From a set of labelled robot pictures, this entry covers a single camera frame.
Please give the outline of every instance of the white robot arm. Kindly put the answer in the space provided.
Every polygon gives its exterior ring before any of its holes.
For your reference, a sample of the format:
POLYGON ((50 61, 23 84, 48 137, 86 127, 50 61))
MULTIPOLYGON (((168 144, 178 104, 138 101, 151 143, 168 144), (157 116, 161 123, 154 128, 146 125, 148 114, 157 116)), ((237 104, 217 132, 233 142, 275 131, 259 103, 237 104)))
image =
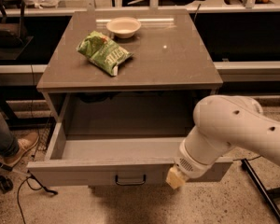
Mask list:
POLYGON ((216 159, 235 147, 262 155, 280 166, 280 122, 262 115, 261 105, 244 96, 212 95, 194 108, 195 127, 179 148, 167 183, 180 187, 202 176, 216 159))

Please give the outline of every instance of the floor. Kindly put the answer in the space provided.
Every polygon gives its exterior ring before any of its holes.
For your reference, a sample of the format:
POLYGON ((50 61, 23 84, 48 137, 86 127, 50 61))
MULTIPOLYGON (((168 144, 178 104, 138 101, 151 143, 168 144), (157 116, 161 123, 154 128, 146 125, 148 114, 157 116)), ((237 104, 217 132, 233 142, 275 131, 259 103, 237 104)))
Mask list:
MULTIPOLYGON (((280 121, 280 99, 260 99, 265 115, 280 121)), ((34 103, 13 107, 18 115, 41 116, 44 105, 34 103)), ((29 131, 14 132, 18 137, 29 131)), ((43 159, 46 153, 48 130, 40 129, 39 146, 31 150, 16 166, 26 172, 28 161, 43 159)), ((236 148, 227 156, 235 160, 251 159, 257 154, 236 148)), ((267 189, 280 187, 280 167, 258 158, 250 162, 267 189)), ((260 196, 251 178, 241 168, 240 161, 233 165, 217 183, 188 183, 178 190, 166 184, 140 187, 51 187, 58 195, 44 190, 32 190, 24 175, 0 170, 10 178, 13 190, 0 190, 0 223, 60 223, 60 224, 169 224, 169 223, 278 223, 260 196)), ((30 186, 37 189, 34 180, 30 186)))

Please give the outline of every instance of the shoe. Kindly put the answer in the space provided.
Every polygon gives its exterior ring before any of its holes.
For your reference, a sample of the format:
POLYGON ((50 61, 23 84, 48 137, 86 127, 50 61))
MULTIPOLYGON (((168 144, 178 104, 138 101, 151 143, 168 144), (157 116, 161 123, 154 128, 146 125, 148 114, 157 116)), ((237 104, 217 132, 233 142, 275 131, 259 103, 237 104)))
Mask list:
POLYGON ((4 157, 4 163, 10 167, 15 166, 21 160, 22 156, 37 144, 38 138, 39 136, 37 132, 31 132, 25 137, 19 139, 19 151, 13 156, 4 157))

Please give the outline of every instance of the table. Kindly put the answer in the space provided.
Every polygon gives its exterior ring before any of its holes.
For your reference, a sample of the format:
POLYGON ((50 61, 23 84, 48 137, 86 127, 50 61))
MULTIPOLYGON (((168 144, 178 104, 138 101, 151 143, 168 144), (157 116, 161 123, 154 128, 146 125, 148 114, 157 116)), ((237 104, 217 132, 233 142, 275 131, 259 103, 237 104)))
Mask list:
MULTIPOLYGON (((193 96, 221 85, 186 10, 76 12, 37 85, 57 124, 45 160, 28 169, 46 186, 163 183, 193 127, 193 96), (125 16, 142 27, 114 38, 133 58, 111 77, 76 47, 93 30, 112 36, 106 23, 125 16)), ((206 179, 230 165, 221 158, 206 179)))

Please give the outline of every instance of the chip bag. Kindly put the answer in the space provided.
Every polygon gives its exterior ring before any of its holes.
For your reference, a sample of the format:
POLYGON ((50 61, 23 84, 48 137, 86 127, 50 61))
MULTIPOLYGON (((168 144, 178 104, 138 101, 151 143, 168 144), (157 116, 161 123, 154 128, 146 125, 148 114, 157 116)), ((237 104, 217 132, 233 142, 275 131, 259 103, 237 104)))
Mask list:
POLYGON ((77 46, 77 52, 112 77, 118 74, 119 65, 133 55, 108 36, 96 31, 86 36, 77 46))

